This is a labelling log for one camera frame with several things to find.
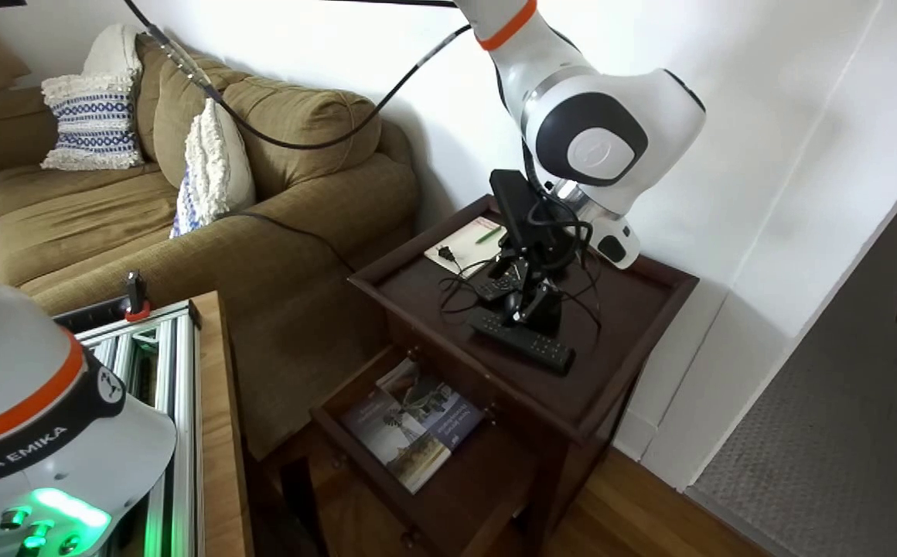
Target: hardwood floor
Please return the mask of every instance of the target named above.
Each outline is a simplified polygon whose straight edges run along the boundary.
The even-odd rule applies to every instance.
[[[356,479],[356,474],[350,474],[350,466],[339,454],[319,453],[311,466],[311,478],[317,487],[327,557],[425,554],[410,542],[410,530],[392,516],[392,511],[385,508],[376,492]],[[518,554],[518,534],[504,536],[491,551],[491,557]],[[758,554],[763,551],[615,450],[609,450],[596,466],[544,547],[544,557]]]

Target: white wall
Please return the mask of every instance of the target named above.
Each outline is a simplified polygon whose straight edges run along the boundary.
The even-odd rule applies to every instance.
[[[461,24],[454,11],[324,0],[139,8],[230,63],[376,99]],[[34,72],[59,74],[120,11],[31,0],[2,11],[0,29]],[[541,0],[541,14],[599,72],[668,66],[710,106],[698,143],[630,210],[648,254],[703,286],[655,348],[618,445],[686,487],[897,206],[897,59],[884,59],[897,55],[897,2]],[[435,55],[391,114],[419,150],[425,220],[486,195],[491,167],[521,167],[491,66],[469,38]]]

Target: couch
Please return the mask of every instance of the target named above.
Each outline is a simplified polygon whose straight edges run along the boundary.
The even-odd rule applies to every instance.
[[[43,171],[57,121],[39,90],[0,94],[0,282],[47,313],[118,297],[127,274],[155,308],[217,292],[243,433],[265,457],[385,342],[382,315],[350,292],[347,274],[415,233],[412,150],[385,119],[331,150],[279,150],[243,132],[257,206],[171,240],[182,143],[203,94],[151,40],[139,38],[135,53],[146,165],[131,171]],[[356,94],[202,66],[269,137],[319,143],[371,112]]]

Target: white pillow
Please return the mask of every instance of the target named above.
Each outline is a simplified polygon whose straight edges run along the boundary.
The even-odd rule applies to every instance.
[[[143,165],[127,74],[63,74],[43,80],[43,101],[57,114],[57,150],[47,171],[127,171]]]
[[[203,99],[187,137],[187,171],[171,235],[187,235],[255,206],[255,175],[233,114]]]
[[[127,24],[108,24],[91,44],[84,55],[84,74],[139,74],[135,32]]]

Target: green light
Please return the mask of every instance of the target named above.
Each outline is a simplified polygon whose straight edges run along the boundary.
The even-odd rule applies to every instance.
[[[21,547],[43,547],[47,545],[47,534],[53,530],[53,523],[36,523],[36,530],[21,542]]]
[[[21,545],[26,545],[26,547],[43,547],[47,539],[43,539],[43,536],[28,536]]]
[[[81,499],[71,499],[59,490],[36,490],[34,499],[43,506],[43,508],[53,508],[71,521],[81,521],[84,526],[91,530],[104,530],[113,523],[113,516]]]

